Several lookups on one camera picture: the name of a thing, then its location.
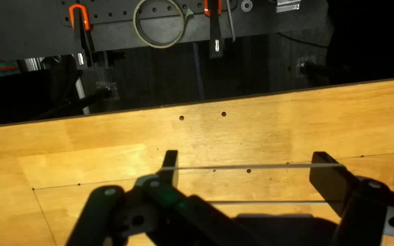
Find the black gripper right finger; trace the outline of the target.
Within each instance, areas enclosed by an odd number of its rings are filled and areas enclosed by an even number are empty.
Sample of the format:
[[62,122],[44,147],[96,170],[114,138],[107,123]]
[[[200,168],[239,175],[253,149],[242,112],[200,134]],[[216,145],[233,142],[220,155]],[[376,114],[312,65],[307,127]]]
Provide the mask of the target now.
[[394,238],[394,192],[384,183],[356,177],[326,152],[315,152],[309,182],[341,218],[332,246],[380,246]]

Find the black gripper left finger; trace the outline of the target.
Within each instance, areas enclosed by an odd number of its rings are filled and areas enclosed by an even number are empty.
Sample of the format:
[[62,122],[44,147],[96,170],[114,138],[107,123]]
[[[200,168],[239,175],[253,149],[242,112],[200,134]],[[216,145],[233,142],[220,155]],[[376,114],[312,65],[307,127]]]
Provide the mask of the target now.
[[234,223],[177,185],[178,152],[167,151],[160,170],[135,181],[130,192],[118,185],[94,189],[66,246],[127,246],[145,235],[155,246],[231,246]]

